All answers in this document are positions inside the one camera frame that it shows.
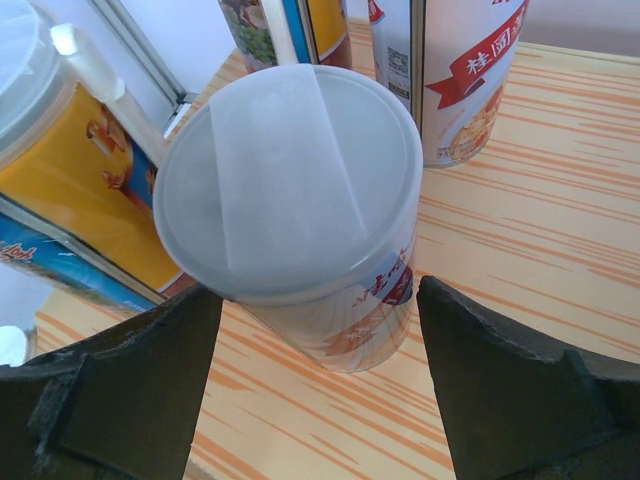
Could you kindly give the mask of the tall can with spoon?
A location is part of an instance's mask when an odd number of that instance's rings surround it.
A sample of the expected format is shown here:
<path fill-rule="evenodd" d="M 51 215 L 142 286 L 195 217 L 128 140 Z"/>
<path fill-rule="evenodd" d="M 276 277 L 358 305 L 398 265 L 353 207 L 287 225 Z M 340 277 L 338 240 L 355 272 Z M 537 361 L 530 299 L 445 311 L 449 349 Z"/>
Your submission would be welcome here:
<path fill-rule="evenodd" d="M 343 1 L 221 0 L 219 5 L 250 73 L 297 63 L 352 67 Z"/>

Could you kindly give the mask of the white lid can colourful label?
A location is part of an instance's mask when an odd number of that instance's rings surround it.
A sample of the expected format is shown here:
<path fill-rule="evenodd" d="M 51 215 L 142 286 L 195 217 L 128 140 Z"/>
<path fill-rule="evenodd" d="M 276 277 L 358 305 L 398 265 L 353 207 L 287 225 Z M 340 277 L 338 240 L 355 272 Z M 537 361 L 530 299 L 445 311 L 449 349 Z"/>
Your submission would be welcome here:
<path fill-rule="evenodd" d="M 136 314 L 188 289 L 153 192 L 166 151 L 78 27 L 1 5 L 1 259 L 93 304 Z"/>

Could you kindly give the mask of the white lid can red label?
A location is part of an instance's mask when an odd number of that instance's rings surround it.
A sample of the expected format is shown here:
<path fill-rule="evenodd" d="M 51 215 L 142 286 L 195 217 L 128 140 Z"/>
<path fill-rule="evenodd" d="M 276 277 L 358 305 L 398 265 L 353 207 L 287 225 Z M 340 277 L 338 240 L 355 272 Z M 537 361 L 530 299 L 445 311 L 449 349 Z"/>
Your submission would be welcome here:
<path fill-rule="evenodd" d="M 527 0 L 369 0 L 376 79 L 409 110 L 427 168 L 490 138 Z"/>

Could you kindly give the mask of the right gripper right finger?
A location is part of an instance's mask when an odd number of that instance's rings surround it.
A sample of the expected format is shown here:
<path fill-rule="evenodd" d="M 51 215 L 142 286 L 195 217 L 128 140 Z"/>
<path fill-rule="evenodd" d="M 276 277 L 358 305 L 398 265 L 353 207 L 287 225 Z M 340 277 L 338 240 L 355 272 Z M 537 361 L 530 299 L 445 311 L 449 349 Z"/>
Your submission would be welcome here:
<path fill-rule="evenodd" d="M 424 277 L 420 326 L 460 479 L 635 479 L 639 367 Z"/>

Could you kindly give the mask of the wooden cube shelf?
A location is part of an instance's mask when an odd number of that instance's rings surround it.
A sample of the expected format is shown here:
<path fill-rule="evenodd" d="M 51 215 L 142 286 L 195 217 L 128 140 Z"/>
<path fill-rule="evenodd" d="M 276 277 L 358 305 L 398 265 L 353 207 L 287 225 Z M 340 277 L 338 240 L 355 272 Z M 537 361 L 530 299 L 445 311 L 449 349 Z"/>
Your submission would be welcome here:
<path fill-rule="evenodd" d="M 415 268 L 565 342 L 639 358 L 639 62 L 521 43 L 488 144 L 428 169 Z M 223 309 L 189 479 L 450 479 L 420 327 L 358 374 Z"/>

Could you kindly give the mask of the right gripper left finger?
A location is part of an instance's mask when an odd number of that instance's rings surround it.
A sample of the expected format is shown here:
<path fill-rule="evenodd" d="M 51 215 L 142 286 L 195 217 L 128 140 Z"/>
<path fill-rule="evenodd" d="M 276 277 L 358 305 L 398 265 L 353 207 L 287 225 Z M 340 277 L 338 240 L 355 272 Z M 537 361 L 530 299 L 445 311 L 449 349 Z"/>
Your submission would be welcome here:
<path fill-rule="evenodd" d="M 2 367 L 2 478 L 182 478 L 222 305 L 195 286 L 20 367 Z"/>

